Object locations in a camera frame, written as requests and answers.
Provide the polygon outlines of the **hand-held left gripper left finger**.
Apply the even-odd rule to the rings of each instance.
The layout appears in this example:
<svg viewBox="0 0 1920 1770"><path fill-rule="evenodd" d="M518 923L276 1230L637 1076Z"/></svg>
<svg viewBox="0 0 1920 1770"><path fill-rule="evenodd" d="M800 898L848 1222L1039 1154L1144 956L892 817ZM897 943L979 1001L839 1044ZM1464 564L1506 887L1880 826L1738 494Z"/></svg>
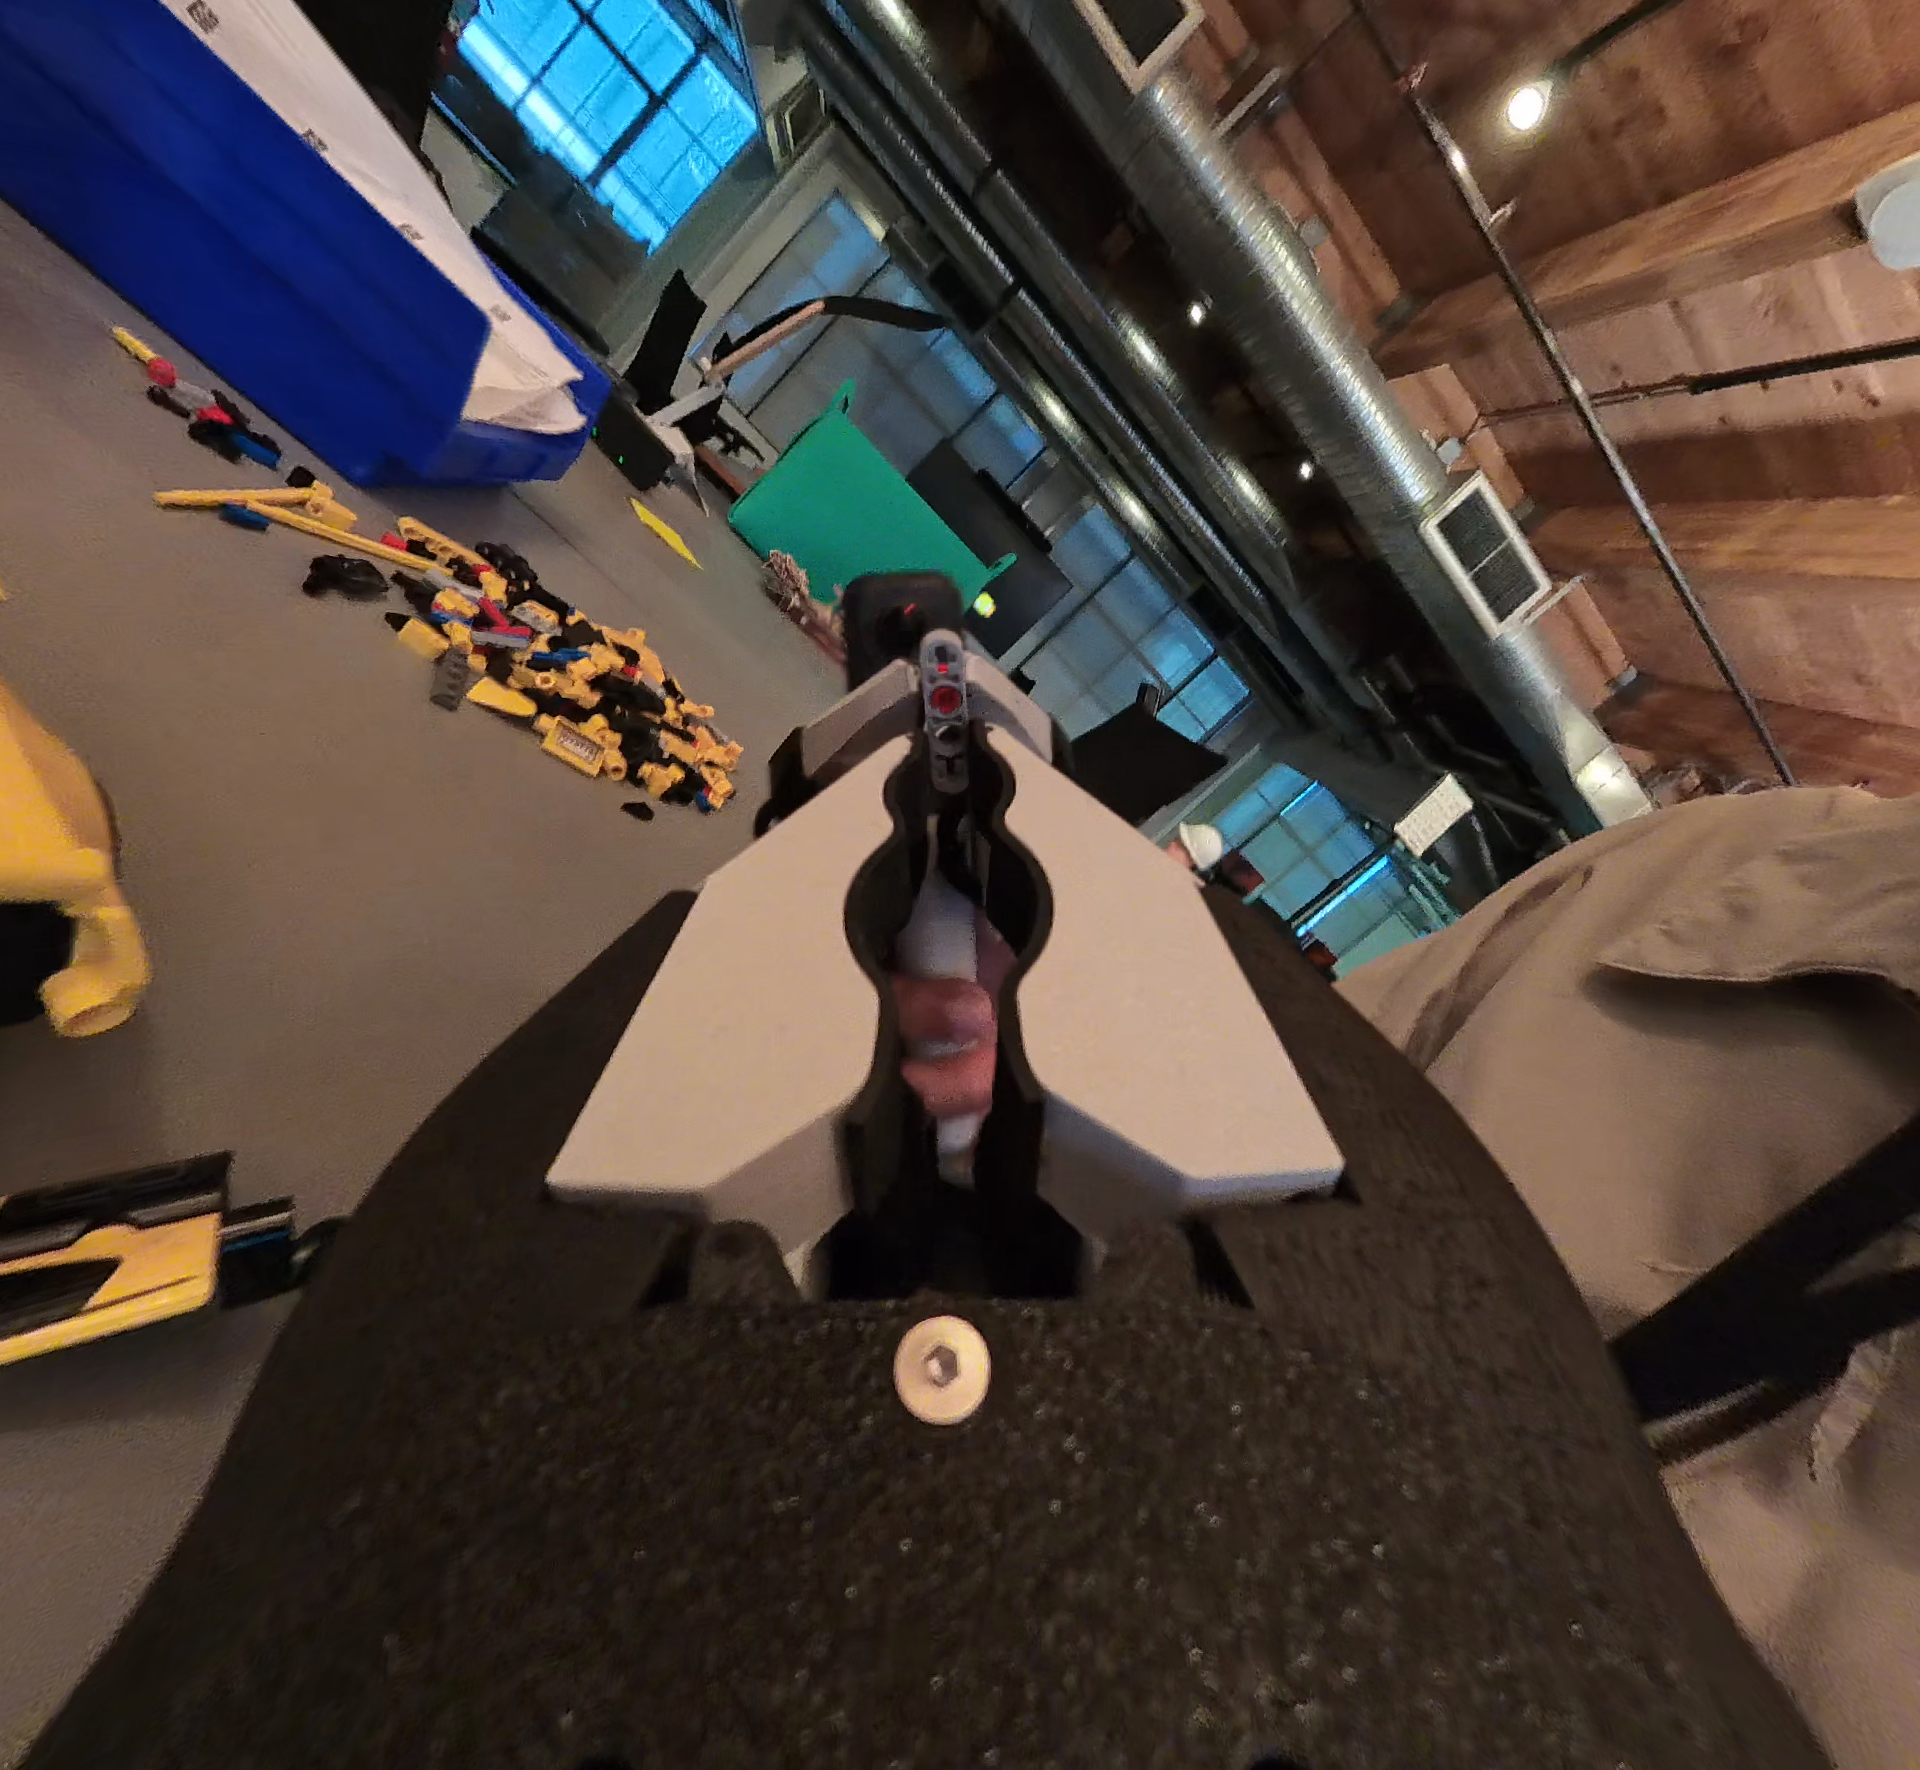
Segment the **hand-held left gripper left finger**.
<svg viewBox="0 0 1920 1770"><path fill-rule="evenodd" d="M920 898L920 748L876 738L685 906L542 1189L760 1225L779 1262L920 1196L892 994Z"/></svg>

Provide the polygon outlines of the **grey toy beam red pins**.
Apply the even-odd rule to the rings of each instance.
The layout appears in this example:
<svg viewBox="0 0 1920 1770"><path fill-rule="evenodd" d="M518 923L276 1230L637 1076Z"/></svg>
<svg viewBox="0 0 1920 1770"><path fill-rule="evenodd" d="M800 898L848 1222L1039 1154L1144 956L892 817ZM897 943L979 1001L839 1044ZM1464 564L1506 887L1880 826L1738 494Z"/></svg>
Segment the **grey toy beam red pins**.
<svg viewBox="0 0 1920 1770"><path fill-rule="evenodd" d="M930 792L966 803L969 792L969 675L966 675L966 639L955 629L922 629L922 640L920 640L920 702L922 702Z"/></svg>

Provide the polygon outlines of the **grey desk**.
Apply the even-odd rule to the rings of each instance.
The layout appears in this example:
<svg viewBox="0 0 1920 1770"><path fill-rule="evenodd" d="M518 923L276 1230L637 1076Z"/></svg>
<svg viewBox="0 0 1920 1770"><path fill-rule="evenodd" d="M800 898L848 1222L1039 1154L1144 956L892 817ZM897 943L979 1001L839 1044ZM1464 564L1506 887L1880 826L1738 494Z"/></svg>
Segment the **grey desk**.
<svg viewBox="0 0 1920 1770"><path fill-rule="evenodd" d="M627 817L482 708L428 702L315 536L166 510L214 488L110 343L136 322L6 218L6 688L103 786L151 994L6 1028L6 1189L232 1154L344 1222L306 1291L6 1371L6 1762L876 1762L860 1683L902 1447L876 1317L542 1204L682 895L754 842L769 753L839 697L754 564L664 557L603 458L551 494L344 494L508 547L745 748L729 814Z"/></svg>

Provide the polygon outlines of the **person's right hand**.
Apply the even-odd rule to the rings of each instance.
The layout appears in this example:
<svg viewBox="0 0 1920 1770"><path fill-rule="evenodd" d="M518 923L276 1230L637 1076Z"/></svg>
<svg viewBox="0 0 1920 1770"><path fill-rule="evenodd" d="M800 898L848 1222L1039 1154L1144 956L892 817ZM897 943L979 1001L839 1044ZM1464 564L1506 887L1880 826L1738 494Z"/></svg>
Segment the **person's right hand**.
<svg viewBox="0 0 1920 1770"><path fill-rule="evenodd" d="M979 979L892 979L897 1037L902 1037L902 1089L930 1120L989 1116L996 1100L996 992L1003 966Z"/></svg>

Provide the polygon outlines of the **green felt bag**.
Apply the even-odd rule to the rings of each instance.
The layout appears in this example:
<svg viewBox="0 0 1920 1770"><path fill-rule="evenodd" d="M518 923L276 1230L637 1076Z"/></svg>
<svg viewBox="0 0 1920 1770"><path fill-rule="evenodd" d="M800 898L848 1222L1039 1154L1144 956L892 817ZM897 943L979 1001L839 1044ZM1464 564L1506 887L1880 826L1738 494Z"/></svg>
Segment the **green felt bag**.
<svg viewBox="0 0 1920 1770"><path fill-rule="evenodd" d="M851 407L860 379L736 500L729 529L769 564L791 557L819 605L851 578L930 570L966 588L966 607L989 607L979 600L996 570L902 488Z"/></svg>

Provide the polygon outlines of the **black partition panel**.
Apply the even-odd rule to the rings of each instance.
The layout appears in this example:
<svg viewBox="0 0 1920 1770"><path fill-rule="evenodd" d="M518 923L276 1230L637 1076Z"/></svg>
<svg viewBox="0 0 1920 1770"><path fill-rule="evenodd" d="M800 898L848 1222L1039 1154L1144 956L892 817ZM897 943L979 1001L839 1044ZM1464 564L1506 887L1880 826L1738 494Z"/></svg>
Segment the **black partition panel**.
<svg viewBox="0 0 1920 1770"><path fill-rule="evenodd" d="M1155 826L1166 807L1192 803L1220 769L1220 748L1186 738L1144 702L1129 702L1123 715L1068 738L1074 786L1129 826Z"/></svg>

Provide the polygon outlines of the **pile of loose toy bricks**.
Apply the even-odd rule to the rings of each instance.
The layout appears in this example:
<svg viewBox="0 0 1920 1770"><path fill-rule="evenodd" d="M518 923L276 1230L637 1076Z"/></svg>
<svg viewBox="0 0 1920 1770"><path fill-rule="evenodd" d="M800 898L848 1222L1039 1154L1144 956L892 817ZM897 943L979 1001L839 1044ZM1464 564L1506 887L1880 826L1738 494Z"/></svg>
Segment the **pile of loose toy bricks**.
<svg viewBox="0 0 1920 1770"><path fill-rule="evenodd" d="M624 786L627 817L722 814L741 786L741 738L671 675L649 629L566 605L508 547L456 547L421 515L360 529L324 479L158 494L158 510L315 536L303 600L383 605L389 639L434 672L434 708L480 708L566 772Z"/></svg>

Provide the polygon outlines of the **black electronic box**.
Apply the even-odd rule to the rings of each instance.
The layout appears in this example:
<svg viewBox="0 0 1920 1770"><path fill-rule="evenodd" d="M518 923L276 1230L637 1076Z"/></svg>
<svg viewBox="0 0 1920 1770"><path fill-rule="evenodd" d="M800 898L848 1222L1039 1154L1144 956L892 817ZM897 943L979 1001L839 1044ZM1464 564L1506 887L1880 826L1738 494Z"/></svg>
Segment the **black electronic box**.
<svg viewBox="0 0 1920 1770"><path fill-rule="evenodd" d="M597 417L591 446L624 475L627 494L657 494L673 475L673 446L637 413L637 403L616 385Z"/></svg>

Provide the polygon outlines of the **black high-back chair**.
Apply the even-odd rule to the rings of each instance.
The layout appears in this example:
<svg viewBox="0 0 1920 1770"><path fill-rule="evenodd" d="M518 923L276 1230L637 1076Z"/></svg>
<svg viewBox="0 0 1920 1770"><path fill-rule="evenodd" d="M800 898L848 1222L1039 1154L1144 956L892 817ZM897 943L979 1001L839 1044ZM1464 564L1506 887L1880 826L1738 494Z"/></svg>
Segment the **black high-back chair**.
<svg viewBox="0 0 1920 1770"><path fill-rule="evenodd" d="M664 413L673 403L673 379L685 370L685 348L703 335L710 300L694 284L673 266L657 295L657 317L637 343L637 358L624 370L624 393L637 413Z"/></svg>

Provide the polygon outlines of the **person's beige jacket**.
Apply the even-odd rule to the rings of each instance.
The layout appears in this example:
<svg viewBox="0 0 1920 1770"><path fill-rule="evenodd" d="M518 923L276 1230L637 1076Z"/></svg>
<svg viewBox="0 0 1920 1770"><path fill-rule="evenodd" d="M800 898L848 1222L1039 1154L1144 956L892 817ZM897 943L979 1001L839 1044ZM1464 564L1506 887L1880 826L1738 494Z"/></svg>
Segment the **person's beige jacket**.
<svg viewBox="0 0 1920 1770"><path fill-rule="evenodd" d="M1861 1164L1920 1100L1920 814L1861 786L1693 803L1556 854L1346 979L1483 1136L1625 1339ZM1920 1762L1915 1317L1687 1428L1668 1511L1825 1762Z"/></svg>

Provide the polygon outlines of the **cluster of small toy pins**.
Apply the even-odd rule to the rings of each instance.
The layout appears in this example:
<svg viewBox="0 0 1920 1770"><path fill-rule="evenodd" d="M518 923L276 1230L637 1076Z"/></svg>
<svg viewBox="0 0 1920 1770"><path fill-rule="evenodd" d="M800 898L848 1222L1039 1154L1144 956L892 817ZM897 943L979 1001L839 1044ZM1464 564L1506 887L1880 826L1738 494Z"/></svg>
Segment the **cluster of small toy pins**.
<svg viewBox="0 0 1920 1770"><path fill-rule="evenodd" d="M110 343L141 370L141 403L158 413L186 417L186 431L197 446L207 446L214 458L267 463L294 494L315 488L315 475L306 463L285 463L282 446L232 393L207 393L207 385L186 379L178 358L166 358L132 326L110 326Z"/></svg>

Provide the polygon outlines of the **blue plastic bin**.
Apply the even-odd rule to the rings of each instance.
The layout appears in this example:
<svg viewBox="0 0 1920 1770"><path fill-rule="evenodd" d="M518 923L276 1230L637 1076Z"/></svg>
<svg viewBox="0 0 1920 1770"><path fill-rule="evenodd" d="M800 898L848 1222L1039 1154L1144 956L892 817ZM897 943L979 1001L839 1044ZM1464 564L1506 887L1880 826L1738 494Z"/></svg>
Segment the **blue plastic bin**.
<svg viewBox="0 0 1920 1770"><path fill-rule="evenodd" d="M0 0L0 191L344 488L551 488L591 431L466 417L466 300L166 0Z"/></svg>

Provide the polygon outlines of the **white paper bags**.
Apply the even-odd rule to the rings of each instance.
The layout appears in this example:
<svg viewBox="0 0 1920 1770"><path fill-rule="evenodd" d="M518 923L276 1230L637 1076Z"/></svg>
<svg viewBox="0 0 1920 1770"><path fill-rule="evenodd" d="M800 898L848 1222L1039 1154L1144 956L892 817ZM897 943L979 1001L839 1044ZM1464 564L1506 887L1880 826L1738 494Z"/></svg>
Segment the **white paper bags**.
<svg viewBox="0 0 1920 1770"><path fill-rule="evenodd" d="M466 417L572 440L591 413L572 403L577 358L496 284L344 61L294 0L166 0L285 131L326 159L480 317L482 348L466 379Z"/></svg>

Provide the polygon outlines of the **wall television screen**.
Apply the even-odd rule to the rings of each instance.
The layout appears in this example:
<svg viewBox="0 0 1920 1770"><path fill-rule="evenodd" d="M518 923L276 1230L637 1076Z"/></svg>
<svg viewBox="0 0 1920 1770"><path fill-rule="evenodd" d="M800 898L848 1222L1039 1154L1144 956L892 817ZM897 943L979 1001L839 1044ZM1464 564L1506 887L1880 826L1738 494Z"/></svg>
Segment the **wall television screen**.
<svg viewBox="0 0 1920 1770"><path fill-rule="evenodd" d="M1068 600L1068 578L1048 557L1048 536L1014 510L1014 500L955 450L955 440L930 446L902 488L969 547L996 578L969 607L979 640L1009 665L1014 640Z"/></svg>

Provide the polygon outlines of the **metal ventilation duct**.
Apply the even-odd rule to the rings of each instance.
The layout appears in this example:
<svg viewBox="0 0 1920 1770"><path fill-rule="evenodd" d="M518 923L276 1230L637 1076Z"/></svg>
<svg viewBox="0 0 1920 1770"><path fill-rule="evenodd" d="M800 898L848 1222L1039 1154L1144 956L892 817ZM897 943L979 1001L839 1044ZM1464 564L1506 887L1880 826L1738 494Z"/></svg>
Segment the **metal ventilation duct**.
<svg viewBox="0 0 1920 1770"><path fill-rule="evenodd" d="M1454 769L1524 836L1653 814L1547 626L1487 639L1427 557L1464 475L1284 218L1284 151L1220 109L1209 26L1144 94L1074 0L800 0L800 30L860 139L1009 263L1023 343L1123 403L1106 417L1171 479L1144 500L1288 719L1350 760Z"/></svg>

